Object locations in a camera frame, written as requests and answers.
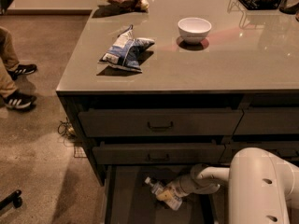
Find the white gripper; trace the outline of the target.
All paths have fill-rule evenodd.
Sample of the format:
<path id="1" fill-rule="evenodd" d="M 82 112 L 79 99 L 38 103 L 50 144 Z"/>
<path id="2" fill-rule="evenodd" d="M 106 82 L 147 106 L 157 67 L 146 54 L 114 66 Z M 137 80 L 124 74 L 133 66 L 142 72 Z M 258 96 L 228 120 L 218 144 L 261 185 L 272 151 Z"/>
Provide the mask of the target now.
<path id="1" fill-rule="evenodd" d="M 195 193 L 199 186 L 190 175 L 181 175 L 169 183 L 171 189 L 165 189 L 156 196 L 158 201 L 168 201 L 174 198 L 174 194 L 180 198 Z"/>

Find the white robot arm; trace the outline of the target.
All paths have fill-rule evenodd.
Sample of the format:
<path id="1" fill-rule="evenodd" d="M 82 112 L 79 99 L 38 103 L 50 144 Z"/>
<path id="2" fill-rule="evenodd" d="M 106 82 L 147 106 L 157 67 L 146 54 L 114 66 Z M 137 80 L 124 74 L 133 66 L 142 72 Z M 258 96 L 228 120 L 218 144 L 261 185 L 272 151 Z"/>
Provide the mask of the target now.
<path id="1" fill-rule="evenodd" d="M 290 224 L 299 207 L 299 167 L 257 147 L 238 151 L 229 167 L 202 163 L 168 183 L 156 198 L 168 202 L 228 187 L 229 224 Z"/>

